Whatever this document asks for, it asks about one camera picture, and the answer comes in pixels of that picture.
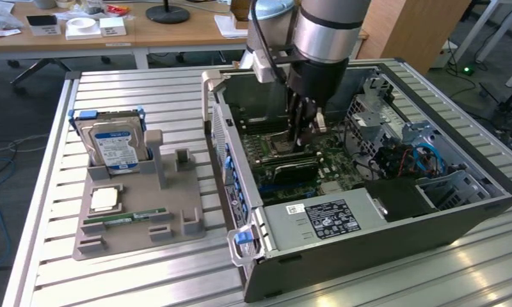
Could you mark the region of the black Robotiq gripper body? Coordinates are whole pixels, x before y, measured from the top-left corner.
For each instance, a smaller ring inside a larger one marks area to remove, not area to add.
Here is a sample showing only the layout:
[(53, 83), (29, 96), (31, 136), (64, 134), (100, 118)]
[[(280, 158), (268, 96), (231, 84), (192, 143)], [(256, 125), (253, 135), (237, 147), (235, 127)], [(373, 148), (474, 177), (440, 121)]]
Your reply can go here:
[(336, 93), (348, 63), (348, 58), (329, 64), (311, 60), (292, 63), (287, 81), (289, 89), (301, 98), (324, 106)]

